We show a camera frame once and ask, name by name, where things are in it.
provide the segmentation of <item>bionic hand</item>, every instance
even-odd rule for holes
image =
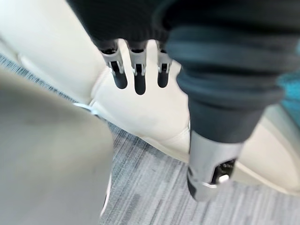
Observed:
[[[230,179],[264,109],[283,97],[276,79],[300,65],[300,1],[68,2],[119,88],[127,80],[117,38],[127,41],[139,95],[146,91],[147,40],[158,41],[160,87],[167,85],[171,59],[182,65],[177,81],[191,118],[188,187],[197,201],[210,199]]]

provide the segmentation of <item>carpeted floor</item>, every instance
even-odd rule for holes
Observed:
[[[1,55],[0,65],[66,98]],[[196,203],[189,196],[186,164],[113,124],[110,129],[115,148],[112,191],[100,225],[300,224],[300,198],[264,186],[232,183],[213,201]]]

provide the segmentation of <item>gray carpet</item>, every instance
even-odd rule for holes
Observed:
[[[0,64],[66,98],[3,56]],[[264,186],[232,183],[213,201],[196,203],[188,193],[186,164],[113,124],[110,129],[115,148],[112,192],[100,225],[300,224],[300,199]]]

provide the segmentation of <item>teal fabric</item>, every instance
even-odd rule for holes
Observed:
[[[285,98],[282,105],[300,129],[300,69],[280,77],[278,83],[285,89]]]

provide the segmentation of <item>cream upholstery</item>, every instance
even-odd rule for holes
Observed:
[[[129,54],[120,41],[128,86],[119,90],[101,54],[63,0],[0,0],[0,37],[20,64],[79,102],[90,104],[120,128],[162,152],[188,161],[187,96],[175,77],[157,86],[156,47],[148,44],[146,93],[135,94]],[[5,48],[2,54],[10,57]],[[235,179],[300,193],[300,133],[280,106],[270,108],[246,143]]]

